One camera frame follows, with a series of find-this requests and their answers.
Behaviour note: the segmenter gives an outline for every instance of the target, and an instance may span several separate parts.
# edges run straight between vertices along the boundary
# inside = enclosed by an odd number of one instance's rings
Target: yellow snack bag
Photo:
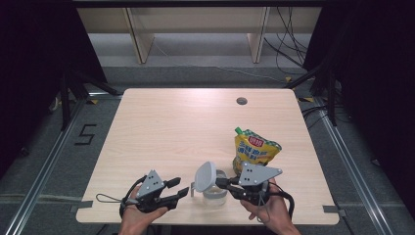
[[[282,150],[277,142],[264,139],[249,129],[242,131],[237,127],[235,131],[238,135],[235,136],[236,157],[233,169],[238,176],[242,171],[241,162],[267,165]]]

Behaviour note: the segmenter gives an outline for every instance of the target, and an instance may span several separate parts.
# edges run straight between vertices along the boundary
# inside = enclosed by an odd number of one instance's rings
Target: aluminum rail
[[[319,97],[314,97],[316,106],[323,106],[324,102]],[[330,120],[327,118],[326,111],[320,111],[320,116],[323,119],[324,125],[332,138],[336,149],[342,158],[342,161],[346,167],[348,175],[357,190],[357,193],[362,200],[364,207],[366,208],[372,222],[379,234],[393,234],[392,228],[385,217],[382,208],[379,206],[375,196],[369,189],[366,181],[364,180],[356,162],[348,150],[345,141],[342,138],[339,130],[333,126]]]
[[[42,192],[46,182],[49,179],[51,172],[53,171],[56,162],[58,161],[59,155],[62,152],[63,147],[65,146],[68,137],[71,133],[72,127],[76,118],[78,117],[83,105],[83,100],[78,100],[72,110],[72,119],[69,122],[67,128],[61,131],[58,136],[55,145],[53,146],[48,158],[46,159],[43,167],[40,169],[37,174],[36,179],[31,185],[30,190],[25,195],[23,202],[21,203],[18,211],[13,216],[12,220],[9,223],[8,229],[6,230],[7,235],[21,234],[25,224],[27,223],[28,218],[30,217],[31,212],[36,205],[37,199],[39,198],[40,193]]]

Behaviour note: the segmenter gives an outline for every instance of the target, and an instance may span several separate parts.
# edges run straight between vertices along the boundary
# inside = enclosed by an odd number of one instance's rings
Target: black cable
[[[337,115],[343,115],[343,114],[348,115],[347,112],[340,112],[340,113],[336,113],[336,114]],[[341,119],[340,117],[336,117],[336,119],[343,122],[343,123],[353,123],[353,121],[350,120],[350,119]]]
[[[289,55],[285,54],[284,52],[278,50],[277,48],[275,48],[273,45],[271,45],[271,43],[268,42],[268,40],[264,37],[263,40],[272,48],[274,49],[274,51],[278,52],[279,54],[281,54],[282,56],[284,56],[285,58],[287,58],[288,60],[290,60],[291,62],[293,62],[294,64],[296,64],[299,67],[302,67],[302,64],[300,64],[299,62],[297,62],[296,60],[294,60],[293,58],[291,58]]]
[[[336,92],[336,102],[338,104],[343,104],[343,94],[342,94],[342,90],[340,90],[339,88],[335,88],[335,92]]]
[[[288,72],[288,71],[284,71],[284,70],[282,70],[281,68],[280,68],[280,66],[278,65],[278,54],[280,54],[281,53],[281,46],[283,45],[283,42],[284,42],[284,39],[285,39],[285,37],[286,37],[286,35],[287,35],[287,33],[291,36],[291,34],[290,34],[290,31],[289,31],[289,29],[287,28],[287,25],[285,24],[285,21],[284,21],[284,19],[283,19],[283,17],[282,17],[282,15],[281,15],[281,13],[280,13],[280,11],[279,11],[279,9],[278,9],[278,7],[277,7],[277,11],[278,11],[278,13],[279,13],[279,15],[280,15],[280,18],[281,18],[281,20],[282,20],[282,22],[283,22],[283,24],[284,24],[284,27],[285,27],[285,29],[286,29],[286,31],[285,31],[285,33],[284,33],[284,37],[283,37],[283,39],[281,39],[281,38],[279,38],[280,39],[280,45],[279,45],[279,47],[278,47],[278,49],[277,48],[275,48],[274,50],[277,52],[277,56],[276,56],[276,58],[275,58],[275,63],[276,63],[276,65],[277,65],[277,68],[278,68],[278,70],[279,71],[281,71],[281,72],[283,72],[283,73],[286,73],[286,74],[301,74],[301,75],[303,75],[303,73],[295,73],[295,72]],[[298,65],[298,66],[300,66],[301,68],[302,68],[302,62],[301,62],[301,64],[300,63],[298,63],[297,61],[295,61],[295,64],[296,65]]]
[[[294,38],[294,33],[293,33],[293,21],[292,21],[293,8],[291,8],[291,7],[289,8],[289,21],[288,21],[288,23],[286,23],[286,22],[284,21],[284,18],[283,18],[283,16],[281,15],[280,9],[279,9],[278,7],[277,7],[277,11],[278,11],[278,14],[279,14],[279,16],[280,16],[281,21],[283,22],[284,28],[286,29],[286,31],[285,31],[285,33],[284,33],[284,37],[283,37],[283,39],[282,39],[281,41],[282,41],[282,42],[284,41],[285,36],[286,36],[286,34],[288,33],[288,34],[289,34],[289,36],[291,37],[291,39],[293,40],[293,43],[294,43],[294,45],[295,45],[295,47],[296,47],[297,55],[298,55],[298,57],[299,57],[299,60],[300,60],[300,61],[301,61],[301,63],[302,63],[302,59],[301,59],[301,58],[303,58],[303,56],[302,56],[302,54],[301,54],[301,53],[299,53],[300,48],[297,46],[296,39]]]
[[[333,197],[333,194],[332,194],[332,199],[333,199],[333,202],[335,203],[335,206],[336,206],[336,208],[338,209],[338,211],[341,211],[341,210],[342,210],[342,208],[339,206],[339,204],[338,204],[338,202],[336,201],[335,197]],[[343,221],[345,222],[345,225],[346,225],[346,227],[347,227],[348,231],[350,232],[350,235],[354,235],[354,232],[353,232],[353,230],[351,229],[351,226],[350,226],[350,224],[348,223],[347,218],[346,218],[345,216],[341,216],[341,218],[342,218],[342,219],[343,219]]]
[[[290,48],[291,50],[293,50],[293,51],[297,51],[297,49],[296,48],[294,48],[294,47],[292,47],[292,46],[290,46],[290,45],[288,45],[287,43],[285,43],[284,41],[283,41],[283,39],[281,39],[281,37],[280,37],[280,35],[278,35],[278,33],[277,33],[277,38],[278,38],[278,40],[280,40],[280,42],[281,43],[283,43],[283,45],[284,46],[286,46],[287,48]]]
[[[288,13],[289,13],[288,27],[291,28],[291,32],[290,32],[289,28],[288,28],[288,32],[289,32],[289,35],[290,35],[291,39],[293,40],[293,43],[296,47],[297,56],[299,57],[300,62],[303,64],[304,56],[302,55],[302,53],[300,53],[300,48],[299,48],[299,46],[297,46],[296,39],[294,38],[293,21],[292,21],[293,8],[292,7],[290,7],[288,9]]]
[[[311,129],[311,127],[313,127],[318,121],[320,121],[322,118],[326,117],[327,115],[324,115],[322,117],[320,117],[317,121],[315,121],[311,126],[309,126],[307,129]]]
[[[139,178],[137,181],[135,181],[135,183],[133,185],[131,185],[131,188],[128,190],[127,194],[125,195],[124,198],[122,198],[122,200],[119,202],[119,216],[123,216],[124,211],[126,209],[127,206],[129,205],[134,205],[134,204],[127,204],[127,201],[129,199],[129,196],[131,195],[131,192],[134,190],[135,187],[137,187],[137,185],[139,183],[144,182],[144,180],[147,178],[147,175],[144,175],[143,177]]]
[[[294,202],[294,198],[293,196],[291,196],[289,193],[287,193],[286,191],[284,191],[280,186],[278,186],[278,184],[269,182],[269,184],[275,185],[280,189],[280,192],[278,193],[270,193],[270,196],[280,196],[283,197],[285,199],[287,199],[290,203],[289,208],[288,208],[288,215],[290,216],[290,218],[293,218],[293,212],[294,212],[294,208],[295,208],[295,202]]]
[[[148,227],[147,227],[147,231],[146,231],[146,235],[148,235],[149,234],[149,230],[152,230],[152,235],[157,235],[158,233],[157,233],[157,231],[156,231],[156,228],[154,227],[154,225],[149,225]]]
[[[97,235],[100,235],[101,233],[105,232],[108,226],[108,224],[104,224],[104,226],[102,226],[102,228],[97,232]]]
[[[310,109],[303,110],[301,112],[305,113],[302,116],[303,116],[304,120],[307,120],[308,116],[310,116],[312,113],[314,113],[315,111],[321,111],[321,110],[327,110],[327,106],[313,107],[313,108],[310,108]]]

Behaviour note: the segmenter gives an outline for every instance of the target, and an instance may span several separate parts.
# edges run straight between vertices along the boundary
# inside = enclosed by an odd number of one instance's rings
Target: table hole
[[[238,103],[239,105],[246,105],[248,103],[248,100],[245,97],[239,97],[238,99],[236,99],[236,103]]]

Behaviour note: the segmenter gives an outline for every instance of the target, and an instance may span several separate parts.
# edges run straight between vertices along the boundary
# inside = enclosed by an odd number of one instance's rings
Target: gray floor
[[[129,35],[90,35],[104,68],[109,84],[119,90],[128,87],[274,87],[285,85],[287,76],[276,68],[275,52],[266,44],[261,62],[253,64],[243,34],[160,34],[156,36],[148,62],[138,65]],[[267,35],[277,45],[275,35]],[[306,45],[309,35],[298,35]],[[291,56],[296,54],[284,48]],[[304,70],[278,58],[284,71],[302,73]],[[312,80],[295,89],[298,97],[310,97],[308,88]],[[89,87],[91,92],[100,90]],[[95,162],[104,144],[119,99],[100,99],[97,104],[84,104],[77,117],[68,141],[59,154],[49,179],[42,189],[36,205],[25,224],[23,234],[97,234],[103,224],[81,224],[70,211],[81,200]],[[314,103],[299,102],[302,110]],[[382,169],[370,162],[367,148],[353,123],[342,109],[337,109],[338,130],[356,161],[369,189],[381,206],[393,234],[415,234],[415,222],[393,190]],[[339,206],[346,210],[346,221],[354,234],[378,234],[356,188],[330,138],[318,112],[306,119],[309,134],[323,168],[330,191]],[[0,232],[5,231],[17,212],[25,194],[48,157],[60,134],[62,113],[58,108],[47,116],[32,140],[27,143],[30,155],[19,158],[0,181]],[[76,146],[84,142],[79,133],[84,124],[91,127],[94,138],[91,145]],[[267,234],[266,230],[250,227],[156,227],[161,234]],[[298,225],[302,234],[350,234],[343,219],[335,226]],[[118,224],[106,226],[101,234],[117,233]]]

